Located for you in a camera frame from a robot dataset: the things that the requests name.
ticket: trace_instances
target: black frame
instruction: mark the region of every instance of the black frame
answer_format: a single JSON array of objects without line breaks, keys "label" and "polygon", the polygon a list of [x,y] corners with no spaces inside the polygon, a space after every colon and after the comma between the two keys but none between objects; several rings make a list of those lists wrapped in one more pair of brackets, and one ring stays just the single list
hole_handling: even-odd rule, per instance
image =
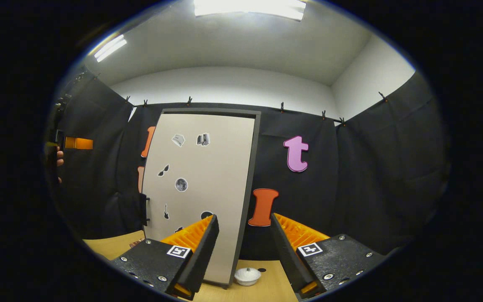
[{"label": "black frame", "polygon": [[181,109],[163,109],[161,114],[186,114],[186,115],[224,115],[228,117],[243,117],[254,118],[253,127],[253,142],[251,143],[251,155],[249,157],[249,170],[247,170],[247,182],[245,184],[245,197],[243,202],[243,210],[240,220],[240,230],[238,232],[238,241],[236,243],[236,251],[234,253],[234,261],[232,262],[232,270],[230,272],[230,280],[228,284],[216,283],[213,281],[207,281],[213,285],[219,285],[226,289],[232,285],[234,280],[234,273],[236,271],[236,265],[238,264],[238,258],[240,250],[242,249],[242,239],[245,232],[245,224],[247,223],[247,210],[249,209],[249,201],[251,199],[251,189],[253,188],[253,175],[254,165],[257,160],[257,148],[258,148],[258,135],[260,133],[260,117],[261,111],[242,110],[242,109],[221,109],[221,108],[181,108]]}]

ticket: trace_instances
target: white bowl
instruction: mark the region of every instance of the white bowl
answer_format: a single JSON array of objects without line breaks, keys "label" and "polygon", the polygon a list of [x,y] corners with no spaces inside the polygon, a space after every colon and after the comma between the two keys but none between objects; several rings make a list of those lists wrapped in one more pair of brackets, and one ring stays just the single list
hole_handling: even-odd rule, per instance
[{"label": "white bowl", "polygon": [[239,283],[239,285],[243,286],[251,286],[258,281],[262,274],[253,268],[243,268],[236,271],[234,274],[234,278]]}]

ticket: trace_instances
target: wooden table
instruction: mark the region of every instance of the wooden table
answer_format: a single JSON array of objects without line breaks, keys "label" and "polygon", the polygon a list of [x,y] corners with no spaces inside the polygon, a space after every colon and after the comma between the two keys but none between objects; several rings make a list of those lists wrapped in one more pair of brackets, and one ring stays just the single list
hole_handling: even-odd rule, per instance
[{"label": "wooden table", "polygon": [[[130,243],[144,238],[143,231],[137,231],[118,237],[84,240],[84,242],[96,253],[113,260],[130,249]],[[228,289],[220,286],[203,283],[201,289],[195,294],[194,302],[220,302],[220,301],[247,301],[247,302],[298,302],[290,282],[288,281],[279,260],[256,261],[239,260],[236,269],[240,268],[263,268],[262,277],[255,285],[241,286],[236,281]]]}]

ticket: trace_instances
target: black fabric backdrop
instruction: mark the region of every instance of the black fabric backdrop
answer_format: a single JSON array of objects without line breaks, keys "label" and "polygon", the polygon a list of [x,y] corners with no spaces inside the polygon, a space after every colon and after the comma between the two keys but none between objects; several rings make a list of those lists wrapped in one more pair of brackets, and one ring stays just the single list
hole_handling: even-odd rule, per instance
[{"label": "black fabric backdrop", "polygon": [[[91,83],[69,105],[61,126],[69,136],[94,139],[92,151],[65,153],[62,210],[82,238],[99,239],[142,229],[137,167],[145,166],[140,153],[147,129],[163,109],[186,108],[186,103],[140,105],[128,121],[132,105],[98,80]],[[386,254],[412,239],[432,212],[444,183],[447,143],[436,102],[420,75],[388,99],[338,127],[318,115],[268,107],[191,107],[261,111],[252,189],[279,192],[272,212],[327,235],[347,233]],[[301,173],[289,170],[283,146],[297,135],[309,144],[302,155],[308,167]],[[251,195],[248,220],[254,209]],[[278,259],[268,227],[245,224],[240,258]]]}]

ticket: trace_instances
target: human hand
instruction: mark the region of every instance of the human hand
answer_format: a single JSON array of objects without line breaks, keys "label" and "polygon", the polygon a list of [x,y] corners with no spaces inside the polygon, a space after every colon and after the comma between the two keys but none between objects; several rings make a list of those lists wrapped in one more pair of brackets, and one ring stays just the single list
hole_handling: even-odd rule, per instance
[{"label": "human hand", "polygon": [[60,148],[57,147],[57,167],[59,166],[62,166],[63,163],[65,163],[65,161],[63,160],[63,156],[65,155],[65,153],[63,153],[63,151],[60,151]]}]

